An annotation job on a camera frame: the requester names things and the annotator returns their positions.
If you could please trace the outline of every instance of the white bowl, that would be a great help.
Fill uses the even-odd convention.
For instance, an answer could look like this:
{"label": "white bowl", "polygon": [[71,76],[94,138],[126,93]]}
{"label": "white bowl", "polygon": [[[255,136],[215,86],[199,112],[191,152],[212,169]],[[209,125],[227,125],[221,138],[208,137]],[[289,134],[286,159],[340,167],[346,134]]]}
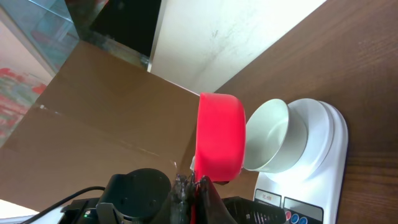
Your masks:
{"label": "white bowl", "polygon": [[307,129],[301,117],[283,100],[269,100],[246,124],[243,167],[259,172],[283,172],[298,161],[306,143]]}

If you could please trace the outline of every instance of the white round plate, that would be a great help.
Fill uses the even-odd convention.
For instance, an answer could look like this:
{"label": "white round plate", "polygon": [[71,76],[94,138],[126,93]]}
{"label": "white round plate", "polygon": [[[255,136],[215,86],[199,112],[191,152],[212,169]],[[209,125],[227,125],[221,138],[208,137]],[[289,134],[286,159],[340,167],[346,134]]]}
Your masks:
{"label": "white round plate", "polygon": [[329,109],[319,101],[301,99],[289,103],[288,106],[303,119],[308,138],[302,156],[293,167],[277,174],[266,173],[268,178],[279,184],[300,182],[309,177],[328,154],[334,132]]}

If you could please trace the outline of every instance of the scale button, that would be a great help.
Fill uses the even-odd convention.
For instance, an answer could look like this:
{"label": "scale button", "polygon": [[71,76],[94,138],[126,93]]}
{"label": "scale button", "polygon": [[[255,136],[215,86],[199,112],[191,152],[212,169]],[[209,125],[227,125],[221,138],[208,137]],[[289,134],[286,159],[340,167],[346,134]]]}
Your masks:
{"label": "scale button", "polygon": [[307,218],[305,218],[305,217],[302,217],[301,219],[300,219],[300,221],[298,222],[298,224],[307,224],[308,223],[308,220],[307,220]]}
{"label": "scale button", "polygon": [[299,222],[299,215],[294,214],[292,215],[292,220],[291,220],[292,224],[296,224]]}
{"label": "scale button", "polygon": [[286,221],[289,221],[290,218],[292,218],[292,213],[290,211],[286,211],[285,215],[286,215]]}

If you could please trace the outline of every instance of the blue button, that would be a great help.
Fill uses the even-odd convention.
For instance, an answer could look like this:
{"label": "blue button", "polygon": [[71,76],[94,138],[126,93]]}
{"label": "blue button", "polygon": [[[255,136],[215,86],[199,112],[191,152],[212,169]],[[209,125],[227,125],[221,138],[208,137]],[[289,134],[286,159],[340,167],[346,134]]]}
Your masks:
{"label": "blue button", "polygon": [[292,222],[292,224],[298,223],[299,222],[299,215],[293,214],[292,218],[290,219],[290,221]]}
{"label": "blue button", "polygon": [[305,217],[301,217],[300,221],[298,222],[298,224],[307,224],[308,220]]}

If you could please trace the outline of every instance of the white kitchen scale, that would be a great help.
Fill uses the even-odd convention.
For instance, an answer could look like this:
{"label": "white kitchen scale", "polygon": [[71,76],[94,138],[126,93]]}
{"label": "white kitchen scale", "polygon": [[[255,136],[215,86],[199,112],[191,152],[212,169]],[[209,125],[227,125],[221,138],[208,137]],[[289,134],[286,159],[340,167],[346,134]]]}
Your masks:
{"label": "white kitchen scale", "polygon": [[312,99],[288,106],[305,123],[307,145],[289,170],[259,173],[254,200],[283,208],[286,223],[336,223],[348,145],[344,117],[332,105]]}

